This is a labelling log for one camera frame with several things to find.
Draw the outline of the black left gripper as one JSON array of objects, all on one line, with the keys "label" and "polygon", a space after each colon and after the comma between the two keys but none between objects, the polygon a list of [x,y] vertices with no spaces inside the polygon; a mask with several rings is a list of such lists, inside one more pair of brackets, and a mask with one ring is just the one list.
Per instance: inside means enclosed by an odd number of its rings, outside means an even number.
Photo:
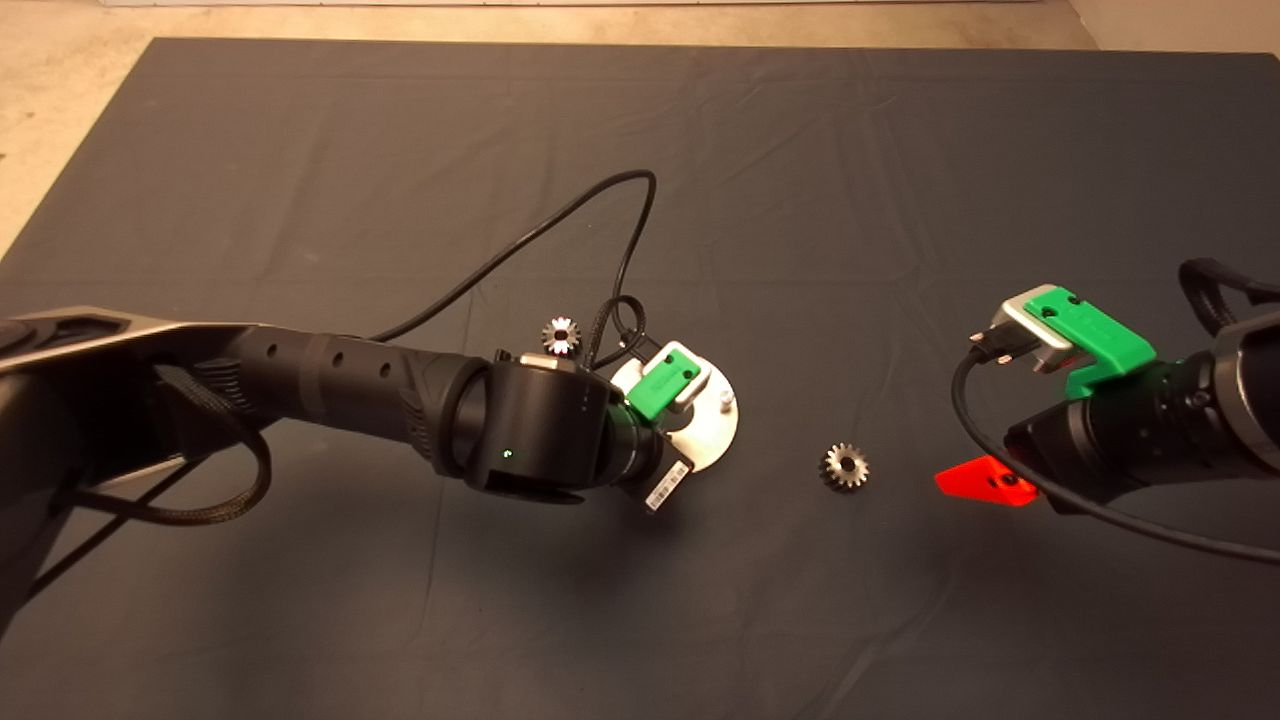
[{"label": "black left gripper", "polygon": [[649,514],[669,501],[692,475],[692,460],[671,438],[644,421],[630,406],[605,410],[604,484],[623,492]]}]

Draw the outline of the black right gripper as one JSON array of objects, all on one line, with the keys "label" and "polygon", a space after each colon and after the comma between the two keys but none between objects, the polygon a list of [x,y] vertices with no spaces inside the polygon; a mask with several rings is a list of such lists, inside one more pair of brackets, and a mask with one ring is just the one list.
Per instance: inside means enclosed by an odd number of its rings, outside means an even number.
[{"label": "black right gripper", "polygon": [[[1155,363],[1012,424],[1005,446],[1041,477],[1102,505],[1149,487],[1224,480],[1228,434],[1210,386],[1206,357]],[[934,484],[1005,507],[1041,496],[989,455],[936,473]]]}]

